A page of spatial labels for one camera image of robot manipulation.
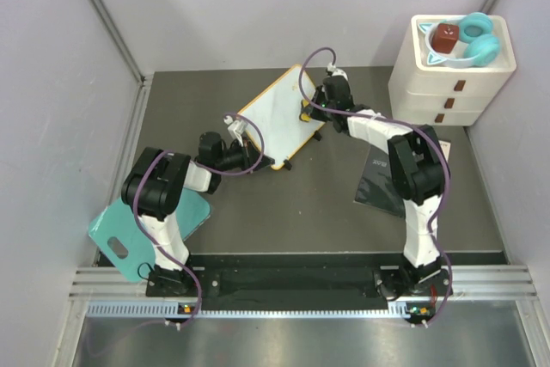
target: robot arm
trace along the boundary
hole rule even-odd
[[[232,119],[225,121],[229,126],[229,134],[234,139],[229,147],[217,132],[203,133],[199,139],[199,155],[195,162],[189,155],[179,153],[163,157],[153,169],[139,196],[137,214],[144,228],[157,242],[153,246],[155,271],[163,279],[179,282],[181,267],[168,260],[158,250],[159,246],[180,263],[185,264],[189,257],[175,216],[182,189],[214,193],[222,179],[216,171],[249,169],[260,156],[248,139],[242,136],[246,122]],[[121,198],[131,208],[139,183],[161,152],[159,149],[146,148],[126,178]],[[264,156],[254,171],[271,163],[272,159]]]
[[[432,223],[431,233],[428,220],[443,193],[443,167],[437,154],[416,132],[384,121],[383,116],[366,106],[355,105],[345,72],[329,65],[327,73],[329,76],[317,87],[313,102],[370,118],[328,113],[303,101],[300,119],[332,121],[337,132],[366,141],[389,155],[392,183],[406,210],[405,262],[401,273],[406,284],[415,289],[441,271],[440,253],[432,240],[437,237],[437,222]],[[438,143],[431,126],[419,129]]]
[[[347,120],[350,137],[366,141],[390,155],[390,168],[392,169],[393,183],[405,204],[406,244],[403,254],[414,268],[418,269],[423,266],[429,266],[436,261],[440,255],[431,239],[431,235],[437,236],[437,220],[432,223],[433,234],[428,230],[428,220],[439,206],[441,195],[413,195],[409,183],[407,182],[408,180],[405,178],[407,172],[403,168],[404,160],[396,155],[398,150],[402,150],[406,153],[403,155],[409,155],[411,158],[408,159],[410,164],[416,163],[413,155],[416,151],[412,149],[412,151],[409,150],[407,154],[407,149],[410,148],[407,138],[409,135],[413,136],[414,134],[410,128],[402,125],[389,124],[379,120],[384,119],[384,117],[372,109],[361,110],[358,113],[368,114],[373,118],[367,119],[358,116],[350,116]],[[419,155],[419,157],[422,158],[422,160],[425,159],[423,155]],[[415,173],[422,174],[422,171],[418,168],[418,170],[409,174],[413,175]],[[399,178],[401,180],[401,185],[396,182]]]

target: red cube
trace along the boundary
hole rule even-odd
[[[439,23],[431,38],[431,47],[439,53],[451,53],[458,41],[459,28],[448,23]]]

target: dark gray floor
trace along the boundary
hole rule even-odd
[[[218,131],[222,121],[277,79],[284,69],[157,72],[145,112],[137,154],[145,146],[197,154],[199,135]],[[322,70],[308,70],[315,83]],[[351,68],[351,91],[390,115],[391,68]],[[188,240],[194,253],[397,252],[405,243],[405,222],[353,202],[369,145],[321,129],[321,142],[307,143],[294,168],[225,178],[216,194],[205,195],[211,218]],[[439,238],[450,251],[501,251],[497,225],[481,183],[472,148],[460,127],[439,127],[452,143],[449,203],[439,221]]]
[[[402,320],[196,320],[177,333],[142,320],[87,319],[91,358],[81,345],[74,367],[475,366],[535,367],[514,303],[450,303],[436,325]]]

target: gray table surface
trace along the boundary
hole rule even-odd
[[[384,115],[390,67],[350,68],[351,91]],[[157,72],[137,145],[197,154],[199,135],[222,133],[222,113],[239,111],[285,69]],[[308,70],[316,84],[323,70]],[[405,222],[354,203],[369,145],[321,129],[292,158],[291,171],[265,169],[224,178],[214,195],[211,217],[187,241],[194,253],[399,252]],[[503,244],[481,182],[468,137],[461,127],[438,127],[451,142],[452,185],[439,220],[439,238],[449,251],[502,251]]]

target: headphone ear cup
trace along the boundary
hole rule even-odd
[[[475,12],[458,22],[460,29],[458,39],[464,43],[472,43],[484,34],[492,32],[492,20],[485,13]]]
[[[500,53],[500,40],[492,34],[482,34],[464,51],[464,58],[475,58],[474,66],[487,66]]]

